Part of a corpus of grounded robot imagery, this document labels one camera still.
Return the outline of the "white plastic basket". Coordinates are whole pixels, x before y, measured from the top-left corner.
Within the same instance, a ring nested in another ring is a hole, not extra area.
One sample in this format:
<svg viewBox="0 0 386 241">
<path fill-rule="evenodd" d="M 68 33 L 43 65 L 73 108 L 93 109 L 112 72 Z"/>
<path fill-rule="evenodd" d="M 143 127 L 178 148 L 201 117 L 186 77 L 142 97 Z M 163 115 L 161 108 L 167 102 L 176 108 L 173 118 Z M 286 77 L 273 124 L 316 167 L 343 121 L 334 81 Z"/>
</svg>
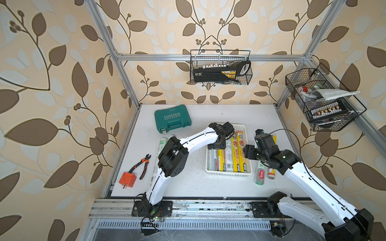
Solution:
<svg viewBox="0 0 386 241">
<path fill-rule="evenodd" d="M 251 162 L 242 153 L 246 146 L 246 126 L 234 124 L 235 134 L 225 141 L 224 150 L 206 150 L 206 172 L 210 174 L 247 177 L 252 175 Z"/>
</svg>

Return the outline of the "yellow plastic wrap roll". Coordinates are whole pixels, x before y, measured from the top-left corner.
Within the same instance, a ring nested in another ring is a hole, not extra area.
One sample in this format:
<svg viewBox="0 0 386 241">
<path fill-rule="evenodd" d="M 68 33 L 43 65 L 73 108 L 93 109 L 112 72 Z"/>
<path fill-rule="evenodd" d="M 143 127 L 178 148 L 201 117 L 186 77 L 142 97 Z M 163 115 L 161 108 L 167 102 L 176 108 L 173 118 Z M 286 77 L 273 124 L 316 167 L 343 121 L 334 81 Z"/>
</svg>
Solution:
<svg viewBox="0 0 386 241">
<path fill-rule="evenodd" d="M 225 171 L 225 154 L 224 150 L 218 150 L 217 153 L 217 170 Z"/>
</svg>

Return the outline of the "green white wrap roll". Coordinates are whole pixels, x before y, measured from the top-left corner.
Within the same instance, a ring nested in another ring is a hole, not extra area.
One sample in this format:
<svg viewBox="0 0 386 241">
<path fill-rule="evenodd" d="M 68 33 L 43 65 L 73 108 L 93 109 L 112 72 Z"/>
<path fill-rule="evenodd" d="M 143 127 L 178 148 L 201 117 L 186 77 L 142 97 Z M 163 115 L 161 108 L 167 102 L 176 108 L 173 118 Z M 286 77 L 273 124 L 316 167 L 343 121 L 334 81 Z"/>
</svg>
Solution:
<svg viewBox="0 0 386 241">
<path fill-rule="evenodd" d="M 225 171 L 226 172 L 234 172 L 233 160 L 232 160 L 232 147 L 231 147 L 231 140 L 230 139 L 226 140 Z"/>
</svg>

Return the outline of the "green label wrap roll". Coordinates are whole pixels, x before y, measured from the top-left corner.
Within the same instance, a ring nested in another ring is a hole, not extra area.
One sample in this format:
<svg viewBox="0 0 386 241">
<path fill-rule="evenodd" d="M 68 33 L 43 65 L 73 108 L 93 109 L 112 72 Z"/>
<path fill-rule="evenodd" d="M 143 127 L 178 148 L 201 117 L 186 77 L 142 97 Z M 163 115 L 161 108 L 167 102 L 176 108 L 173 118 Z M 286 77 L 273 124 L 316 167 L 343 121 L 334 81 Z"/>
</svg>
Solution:
<svg viewBox="0 0 386 241">
<path fill-rule="evenodd" d="M 208 169 L 211 171 L 217 171 L 218 170 L 217 162 L 218 162 L 218 151 L 214 149 L 209 150 Z"/>
</svg>

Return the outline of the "clear wrap roll thin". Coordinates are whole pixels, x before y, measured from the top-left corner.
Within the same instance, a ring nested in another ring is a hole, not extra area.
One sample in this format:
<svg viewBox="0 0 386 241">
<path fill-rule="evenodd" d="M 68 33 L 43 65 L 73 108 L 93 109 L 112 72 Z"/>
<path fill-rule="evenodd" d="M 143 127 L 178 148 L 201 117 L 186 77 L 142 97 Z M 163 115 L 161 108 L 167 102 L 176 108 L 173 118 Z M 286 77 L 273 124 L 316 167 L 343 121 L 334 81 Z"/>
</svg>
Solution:
<svg viewBox="0 0 386 241">
<path fill-rule="evenodd" d="M 177 138 L 176 138 L 176 136 L 175 135 L 170 135 L 170 136 L 168 136 L 168 141 L 167 141 L 167 143 L 175 143 L 176 142 L 176 140 L 177 140 Z"/>
</svg>

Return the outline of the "clear plastic wrap roll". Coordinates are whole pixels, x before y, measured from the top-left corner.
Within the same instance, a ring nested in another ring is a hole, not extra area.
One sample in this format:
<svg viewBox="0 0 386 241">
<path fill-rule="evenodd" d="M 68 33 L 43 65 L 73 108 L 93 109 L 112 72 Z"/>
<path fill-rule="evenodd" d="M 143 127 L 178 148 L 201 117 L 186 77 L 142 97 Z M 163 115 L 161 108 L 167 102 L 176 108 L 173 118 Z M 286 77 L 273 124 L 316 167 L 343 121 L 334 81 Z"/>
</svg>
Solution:
<svg viewBox="0 0 386 241">
<path fill-rule="evenodd" d="M 156 180 L 156 177 L 158 176 L 158 169 L 159 169 L 159 167 L 158 167 L 159 158 L 158 157 L 161 154 L 161 151 L 163 150 L 163 148 L 165 147 L 167 141 L 168 141 L 168 137 L 162 137 L 159 140 L 157 154 L 156 154 L 156 157 L 155 157 L 155 164 L 154 164 L 154 167 L 153 167 L 153 173 L 152 173 L 152 177 L 151 177 L 151 183 L 150 183 L 151 186 L 152 186 L 153 182 Z"/>
</svg>

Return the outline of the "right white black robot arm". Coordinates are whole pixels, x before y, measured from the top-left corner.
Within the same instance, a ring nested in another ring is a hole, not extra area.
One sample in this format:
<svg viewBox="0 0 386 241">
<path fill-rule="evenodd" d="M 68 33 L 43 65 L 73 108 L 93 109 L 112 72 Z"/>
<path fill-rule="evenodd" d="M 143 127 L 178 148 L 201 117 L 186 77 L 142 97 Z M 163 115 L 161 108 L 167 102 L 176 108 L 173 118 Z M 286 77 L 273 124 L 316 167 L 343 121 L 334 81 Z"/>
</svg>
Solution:
<svg viewBox="0 0 386 241">
<path fill-rule="evenodd" d="M 299 156 L 290 150 L 281 151 L 271 134 L 261 129 L 255 133 L 255 144 L 246 145 L 243 149 L 246 158 L 261 161 L 278 171 L 320 208 L 316 211 L 278 191 L 267 199 L 270 215 L 290 216 L 323 235 L 327 241 L 371 240 L 374 216 L 369 211 L 357 209 L 337 195 L 312 174 Z"/>
</svg>

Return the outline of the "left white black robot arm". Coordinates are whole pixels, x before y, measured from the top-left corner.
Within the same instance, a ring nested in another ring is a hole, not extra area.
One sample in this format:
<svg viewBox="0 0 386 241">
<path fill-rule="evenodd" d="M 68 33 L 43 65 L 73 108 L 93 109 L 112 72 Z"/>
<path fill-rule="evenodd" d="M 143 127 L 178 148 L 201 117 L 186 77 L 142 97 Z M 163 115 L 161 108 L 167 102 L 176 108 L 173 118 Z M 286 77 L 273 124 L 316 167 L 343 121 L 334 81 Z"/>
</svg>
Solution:
<svg viewBox="0 0 386 241">
<path fill-rule="evenodd" d="M 150 189 L 143 194 L 141 201 L 148 207 L 158 205 L 171 178 L 179 175 L 187 162 L 189 154 L 209 145 L 212 149 L 224 150 L 226 141 L 235 135 L 232 124 L 211 123 L 203 131 L 190 137 L 178 139 L 172 136 L 158 156 L 157 173 Z"/>
</svg>

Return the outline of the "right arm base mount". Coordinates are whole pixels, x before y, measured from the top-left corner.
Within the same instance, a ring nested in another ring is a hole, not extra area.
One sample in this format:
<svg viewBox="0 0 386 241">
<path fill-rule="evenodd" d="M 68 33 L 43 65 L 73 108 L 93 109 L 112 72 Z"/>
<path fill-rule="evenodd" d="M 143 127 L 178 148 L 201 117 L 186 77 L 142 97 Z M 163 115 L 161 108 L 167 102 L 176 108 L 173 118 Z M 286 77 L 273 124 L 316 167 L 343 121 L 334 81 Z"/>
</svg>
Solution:
<svg viewBox="0 0 386 241">
<path fill-rule="evenodd" d="M 252 202 L 250 204 L 250 210 L 253 213 L 254 218 L 273 218 L 281 219 L 283 214 L 278 208 L 278 205 L 273 202 Z"/>
</svg>

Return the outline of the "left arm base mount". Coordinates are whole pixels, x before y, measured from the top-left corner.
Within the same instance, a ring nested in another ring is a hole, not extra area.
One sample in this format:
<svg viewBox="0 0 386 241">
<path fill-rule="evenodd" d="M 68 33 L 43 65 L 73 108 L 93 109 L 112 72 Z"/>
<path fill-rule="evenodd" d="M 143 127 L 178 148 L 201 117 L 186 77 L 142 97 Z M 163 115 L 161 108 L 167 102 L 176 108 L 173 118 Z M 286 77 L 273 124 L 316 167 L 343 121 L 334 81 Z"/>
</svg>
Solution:
<svg viewBox="0 0 386 241">
<path fill-rule="evenodd" d="M 151 206 L 143 201 L 135 201 L 131 216 L 145 218 L 164 218 L 170 217 L 173 210 L 172 201 L 161 201 L 159 204 Z"/>
</svg>

